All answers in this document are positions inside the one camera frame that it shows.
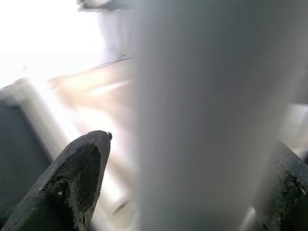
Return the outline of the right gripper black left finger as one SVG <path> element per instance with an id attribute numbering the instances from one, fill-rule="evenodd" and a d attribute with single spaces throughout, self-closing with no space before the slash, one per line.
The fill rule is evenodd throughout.
<path id="1" fill-rule="evenodd" d="M 0 231 L 88 231 L 111 141 L 95 130 L 70 142 L 20 198 L 0 205 Z"/>

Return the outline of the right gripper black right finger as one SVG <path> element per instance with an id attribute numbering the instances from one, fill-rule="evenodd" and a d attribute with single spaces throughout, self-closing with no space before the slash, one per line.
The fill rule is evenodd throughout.
<path id="1" fill-rule="evenodd" d="M 308 231 L 308 165 L 281 141 L 252 206 L 262 231 Z"/>

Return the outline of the white plastic table leg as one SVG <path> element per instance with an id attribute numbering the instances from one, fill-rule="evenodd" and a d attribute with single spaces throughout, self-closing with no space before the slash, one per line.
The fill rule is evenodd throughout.
<path id="1" fill-rule="evenodd" d="M 308 67 L 308 0 L 138 0 L 140 231 L 238 231 Z"/>

